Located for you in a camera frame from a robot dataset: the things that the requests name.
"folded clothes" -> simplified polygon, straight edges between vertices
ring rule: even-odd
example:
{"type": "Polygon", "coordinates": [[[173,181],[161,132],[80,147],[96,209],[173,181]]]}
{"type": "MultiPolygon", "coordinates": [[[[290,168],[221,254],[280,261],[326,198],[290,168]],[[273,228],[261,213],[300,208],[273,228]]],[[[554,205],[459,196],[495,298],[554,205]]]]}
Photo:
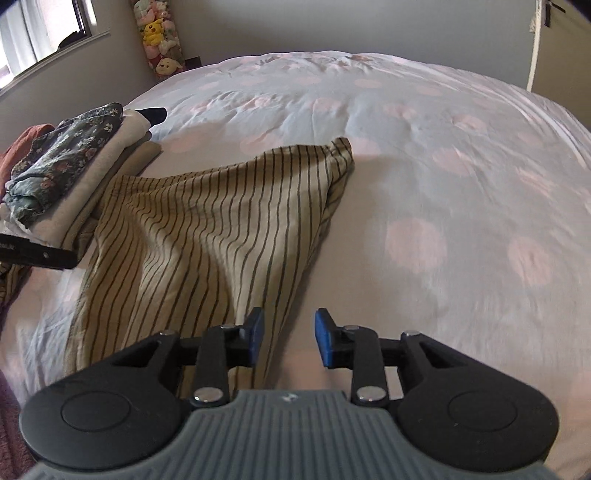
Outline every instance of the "folded clothes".
{"type": "Polygon", "coordinates": [[[140,142],[134,143],[123,151],[70,225],[61,242],[61,247],[76,252],[78,260],[82,259],[93,238],[103,209],[103,194],[111,180],[121,175],[130,177],[139,175],[162,152],[160,144],[147,141],[150,137],[151,134],[147,133],[140,142]]]}
{"type": "Polygon", "coordinates": [[[123,150],[141,140],[149,129],[150,122],[146,117],[134,110],[125,110],[117,133],[80,176],[74,188],[30,227],[31,237],[51,247],[60,247],[70,225],[123,150]]]}
{"type": "Polygon", "coordinates": [[[123,107],[110,103],[65,120],[35,139],[6,184],[4,201],[12,217],[30,227],[68,193],[122,121],[123,107]]]}
{"type": "Polygon", "coordinates": [[[33,140],[53,130],[54,127],[50,124],[29,127],[8,147],[8,150],[0,154],[0,197],[4,197],[6,193],[4,184],[10,180],[12,168],[31,151],[33,140]]]}

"plush toy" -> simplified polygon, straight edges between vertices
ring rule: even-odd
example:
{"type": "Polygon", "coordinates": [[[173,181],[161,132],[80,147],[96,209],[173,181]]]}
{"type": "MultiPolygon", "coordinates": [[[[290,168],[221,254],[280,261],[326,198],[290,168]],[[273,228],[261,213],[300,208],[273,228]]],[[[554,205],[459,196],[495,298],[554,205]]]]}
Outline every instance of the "plush toy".
{"type": "Polygon", "coordinates": [[[159,82],[186,70],[172,0],[127,0],[134,11],[147,63],[159,82]]]}
{"type": "Polygon", "coordinates": [[[164,20],[162,22],[162,27],[167,34],[170,34],[172,37],[176,37],[177,26],[172,20],[164,20]]]}
{"type": "Polygon", "coordinates": [[[155,59],[160,55],[160,49],[153,45],[144,45],[144,50],[146,51],[146,57],[148,57],[148,60],[155,59]]]}
{"type": "Polygon", "coordinates": [[[182,69],[183,66],[173,59],[162,59],[158,62],[158,66],[156,67],[156,73],[163,76],[170,76],[178,69],[182,69]]]}
{"type": "Polygon", "coordinates": [[[136,22],[138,24],[138,27],[143,29],[146,25],[148,25],[149,23],[152,23],[154,20],[156,20],[156,16],[154,15],[154,10],[148,10],[148,13],[146,13],[141,18],[137,18],[136,22]]]}
{"type": "Polygon", "coordinates": [[[181,63],[183,61],[183,52],[181,52],[181,46],[175,45],[166,53],[166,56],[173,60],[178,60],[178,62],[181,63]]]}
{"type": "Polygon", "coordinates": [[[162,55],[166,55],[168,53],[168,51],[175,47],[177,44],[177,42],[175,40],[163,40],[162,42],[159,43],[158,45],[158,50],[160,51],[160,53],[162,55]]]}
{"type": "Polygon", "coordinates": [[[158,55],[156,55],[153,59],[148,60],[148,65],[150,65],[150,68],[152,70],[155,70],[158,64],[160,63],[160,60],[162,60],[163,58],[164,57],[160,53],[158,53],[158,55]]]}
{"type": "Polygon", "coordinates": [[[146,28],[144,29],[145,45],[156,46],[160,42],[164,41],[164,29],[162,28],[162,22],[163,20],[160,19],[146,25],[146,28]]]}
{"type": "Polygon", "coordinates": [[[163,20],[168,18],[168,5],[166,2],[154,2],[152,9],[156,14],[156,18],[162,18],[163,20]]]}
{"type": "Polygon", "coordinates": [[[148,10],[150,10],[150,0],[139,0],[134,5],[134,14],[135,18],[142,18],[148,14],[148,10]]]}

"floral shirt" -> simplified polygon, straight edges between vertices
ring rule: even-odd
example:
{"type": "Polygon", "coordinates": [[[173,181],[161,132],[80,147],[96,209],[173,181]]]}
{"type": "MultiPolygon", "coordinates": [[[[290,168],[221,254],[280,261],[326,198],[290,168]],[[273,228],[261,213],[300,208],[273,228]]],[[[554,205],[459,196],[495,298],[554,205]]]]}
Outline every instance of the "floral shirt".
{"type": "Polygon", "coordinates": [[[6,183],[4,201],[13,217],[29,228],[67,195],[122,121],[122,105],[110,103],[64,120],[36,138],[6,183]]]}

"door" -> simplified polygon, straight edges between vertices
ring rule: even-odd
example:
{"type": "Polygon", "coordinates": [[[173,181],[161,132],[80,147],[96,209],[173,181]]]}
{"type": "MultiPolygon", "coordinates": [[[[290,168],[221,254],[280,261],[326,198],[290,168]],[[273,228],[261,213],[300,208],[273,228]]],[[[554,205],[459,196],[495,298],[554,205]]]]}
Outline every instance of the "door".
{"type": "Polygon", "coordinates": [[[565,0],[538,0],[528,90],[591,129],[591,22],[565,0]]]}

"window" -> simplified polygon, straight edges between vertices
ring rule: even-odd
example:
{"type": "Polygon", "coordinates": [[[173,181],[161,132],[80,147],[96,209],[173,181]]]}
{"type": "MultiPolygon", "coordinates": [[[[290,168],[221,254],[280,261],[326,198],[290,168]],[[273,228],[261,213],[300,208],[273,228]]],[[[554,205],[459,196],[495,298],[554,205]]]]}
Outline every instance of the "window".
{"type": "Polygon", "coordinates": [[[0,17],[0,88],[89,35],[85,0],[18,0],[0,17]]]}

